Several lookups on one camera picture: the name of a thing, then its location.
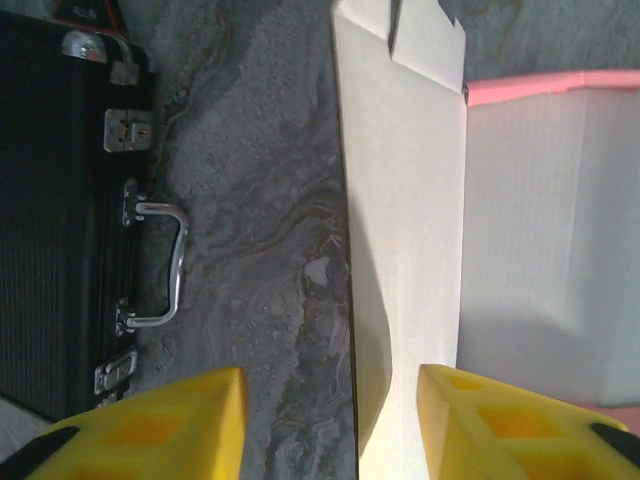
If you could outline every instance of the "chrome handle bracket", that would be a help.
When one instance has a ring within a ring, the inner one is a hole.
[[[187,215],[180,208],[168,203],[154,203],[146,201],[133,202],[133,198],[141,198],[137,195],[137,191],[134,190],[137,189],[132,188],[131,180],[128,181],[125,185],[122,219],[125,226],[132,225],[132,219],[141,221],[148,216],[165,216],[177,220],[178,232],[176,233],[176,237],[173,242],[171,263],[169,266],[169,306],[167,310],[158,316],[142,317],[129,308],[127,298],[121,298],[116,310],[116,334],[118,336],[123,335],[125,332],[134,332],[139,328],[158,327],[160,325],[164,325],[171,321],[178,312],[178,307],[180,305],[180,288],[182,285],[182,267],[187,246],[187,237],[189,235],[189,220]]]

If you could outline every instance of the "pink lid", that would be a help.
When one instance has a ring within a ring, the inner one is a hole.
[[[640,70],[583,70],[469,82],[467,105],[475,107],[541,93],[565,93],[581,88],[640,88]]]

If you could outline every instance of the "suitcase lock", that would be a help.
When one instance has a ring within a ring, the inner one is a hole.
[[[129,378],[138,367],[138,352],[131,348],[116,359],[100,365],[94,373],[93,393],[110,392]]]
[[[130,310],[127,298],[121,298],[116,311],[116,335],[118,336],[125,332],[131,333],[138,328],[164,325],[178,312],[180,286],[182,285],[182,264],[189,235],[189,220],[187,215],[175,205],[143,201],[143,197],[138,195],[138,183],[133,178],[129,179],[124,187],[122,224],[125,227],[130,227],[134,220],[141,221],[146,216],[171,217],[178,221],[178,232],[173,242],[169,266],[169,307],[162,315],[142,317]]]
[[[104,113],[103,147],[109,153],[149,150],[153,140],[153,112],[119,110]]]

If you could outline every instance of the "black suitcase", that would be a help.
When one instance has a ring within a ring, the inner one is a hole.
[[[0,396],[51,420],[121,397],[135,330],[178,307],[187,220],[142,195],[150,70],[121,37],[0,12]],[[140,318],[146,215],[179,230],[169,308]]]

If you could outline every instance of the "ridged black surface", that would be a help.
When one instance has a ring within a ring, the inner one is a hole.
[[[61,412],[64,221],[61,212],[34,213],[29,221],[0,213],[0,364],[13,366],[0,369],[0,391]]]
[[[104,115],[153,96],[146,63],[120,87],[109,65],[63,55],[68,30],[0,11],[0,395],[52,420],[93,408],[95,368],[133,342],[115,335],[139,233],[122,195],[149,156],[107,153]]]

